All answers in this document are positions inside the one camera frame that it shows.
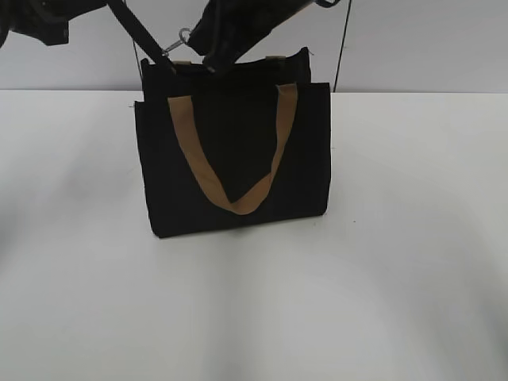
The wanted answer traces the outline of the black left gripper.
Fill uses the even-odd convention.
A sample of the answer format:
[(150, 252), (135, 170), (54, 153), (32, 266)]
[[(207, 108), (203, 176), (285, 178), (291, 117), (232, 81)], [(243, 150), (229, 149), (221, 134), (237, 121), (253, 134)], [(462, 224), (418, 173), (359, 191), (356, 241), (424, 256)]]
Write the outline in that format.
[(32, 37), (47, 46), (67, 44), (69, 21), (106, 4), (102, 0), (1, 1), (1, 45), (9, 32)]

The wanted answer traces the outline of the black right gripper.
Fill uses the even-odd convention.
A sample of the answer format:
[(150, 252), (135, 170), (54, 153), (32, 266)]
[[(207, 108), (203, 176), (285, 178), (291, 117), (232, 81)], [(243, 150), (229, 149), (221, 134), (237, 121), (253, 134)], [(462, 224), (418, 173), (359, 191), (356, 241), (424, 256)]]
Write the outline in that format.
[(212, 74), (225, 74), (255, 44), (310, 4), (309, 1), (210, 1), (188, 45)]

